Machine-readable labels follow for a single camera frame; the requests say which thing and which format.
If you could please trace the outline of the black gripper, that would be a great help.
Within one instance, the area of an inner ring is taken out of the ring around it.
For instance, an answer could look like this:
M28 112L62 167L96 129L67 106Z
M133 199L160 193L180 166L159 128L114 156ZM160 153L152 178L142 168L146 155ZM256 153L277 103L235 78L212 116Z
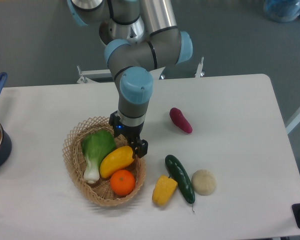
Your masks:
M133 158L142 158L148 153L148 142L140 138L143 124L137 126L127 126L120 122L118 112L113 112L108 121L113 129L113 136L116 138L123 135L132 149Z

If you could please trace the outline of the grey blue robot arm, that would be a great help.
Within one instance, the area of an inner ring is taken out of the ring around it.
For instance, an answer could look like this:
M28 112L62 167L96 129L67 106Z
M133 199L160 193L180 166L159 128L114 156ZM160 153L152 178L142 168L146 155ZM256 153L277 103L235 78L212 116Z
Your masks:
M69 0L80 26L100 23L104 59L118 91L118 109L110 115L114 135L123 135L134 157L147 154L140 138L153 93L151 71L189 60L190 35L180 31L169 0Z

